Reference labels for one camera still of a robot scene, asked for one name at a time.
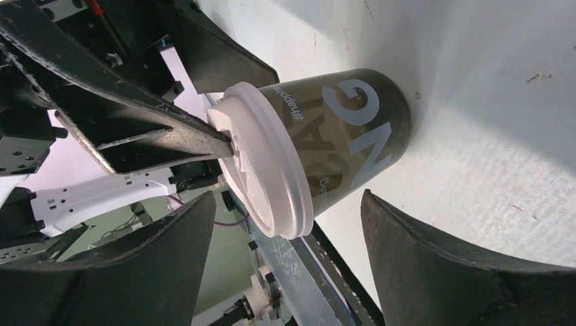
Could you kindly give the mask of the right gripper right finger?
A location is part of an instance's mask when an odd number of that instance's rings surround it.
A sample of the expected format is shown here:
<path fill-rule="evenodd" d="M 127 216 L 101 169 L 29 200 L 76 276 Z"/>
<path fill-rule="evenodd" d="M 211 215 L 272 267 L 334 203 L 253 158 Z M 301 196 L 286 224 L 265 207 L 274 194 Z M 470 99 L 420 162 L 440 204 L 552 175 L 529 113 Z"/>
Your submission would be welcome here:
<path fill-rule="evenodd" d="M 365 190 L 361 222 L 387 325 L 574 325 L 575 269 L 512 257 Z"/>

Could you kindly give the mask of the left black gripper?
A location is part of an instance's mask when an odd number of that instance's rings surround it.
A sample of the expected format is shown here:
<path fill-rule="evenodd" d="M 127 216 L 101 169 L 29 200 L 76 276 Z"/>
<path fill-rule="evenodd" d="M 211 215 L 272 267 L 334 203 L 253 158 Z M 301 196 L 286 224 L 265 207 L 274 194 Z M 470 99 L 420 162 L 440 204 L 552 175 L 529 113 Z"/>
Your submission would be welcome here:
<path fill-rule="evenodd" d="M 182 92 L 157 37 L 127 44 L 95 1 L 2 1 L 1 52 L 28 102 L 53 109 L 111 173 L 232 155 L 230 139 L 174 105 Z"/>

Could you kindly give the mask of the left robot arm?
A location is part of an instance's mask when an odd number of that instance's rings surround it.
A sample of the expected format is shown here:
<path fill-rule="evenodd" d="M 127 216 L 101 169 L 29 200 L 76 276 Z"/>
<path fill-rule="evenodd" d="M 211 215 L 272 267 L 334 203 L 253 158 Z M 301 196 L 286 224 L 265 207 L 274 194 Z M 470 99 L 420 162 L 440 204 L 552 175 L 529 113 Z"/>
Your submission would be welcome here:
<path fill-rule="evenodd" d="M 221 30 L 195 1 L 2 1 L 1 55 L 24 78 L 15 97 L 52 109 L 107 172 L 31 199 L 50 238 L 123 206 L 218 188 L 229 138 L 179 108 L 183 88 L 161 54 L 176 51 L 201 94 L 267 86 L 274 68 Z"/>

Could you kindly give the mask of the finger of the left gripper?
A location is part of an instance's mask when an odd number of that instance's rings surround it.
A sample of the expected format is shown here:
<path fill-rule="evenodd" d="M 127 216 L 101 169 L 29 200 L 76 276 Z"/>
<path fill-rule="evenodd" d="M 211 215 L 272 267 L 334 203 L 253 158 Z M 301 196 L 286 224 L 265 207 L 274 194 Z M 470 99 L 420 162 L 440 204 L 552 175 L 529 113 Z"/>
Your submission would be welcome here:
<path fill-rule="evenodd" d="M 195 1 L 156 1 L 160 21 L 200 94 L 224 92 L 238 82 L 279 83 L 276 70 L 234 41 Z"/>

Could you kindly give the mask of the dark paper coffee cup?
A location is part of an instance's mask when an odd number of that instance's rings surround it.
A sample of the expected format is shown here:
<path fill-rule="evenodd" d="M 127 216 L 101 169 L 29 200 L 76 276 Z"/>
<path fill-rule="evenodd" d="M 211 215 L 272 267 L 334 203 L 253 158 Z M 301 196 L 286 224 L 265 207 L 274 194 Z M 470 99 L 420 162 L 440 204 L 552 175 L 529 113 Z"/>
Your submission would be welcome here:
<path fill-rule="evenodd" d="M 259 90 L 298 153 L 315 215 L 396 163 L 407 149 L 408 102 L 379 71 L 353 69 Z"/>

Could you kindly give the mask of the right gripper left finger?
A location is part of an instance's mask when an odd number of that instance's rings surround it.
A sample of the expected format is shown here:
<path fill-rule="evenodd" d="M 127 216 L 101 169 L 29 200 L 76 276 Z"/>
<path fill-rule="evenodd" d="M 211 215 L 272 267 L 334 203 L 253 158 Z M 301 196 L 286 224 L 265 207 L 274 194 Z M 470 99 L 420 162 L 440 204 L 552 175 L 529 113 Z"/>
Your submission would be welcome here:
<path fill-rule="evenodd" d="M 212 192 L 66 261 L 1 267 L 2 325 L 190 325 L 213 233 Z"/>

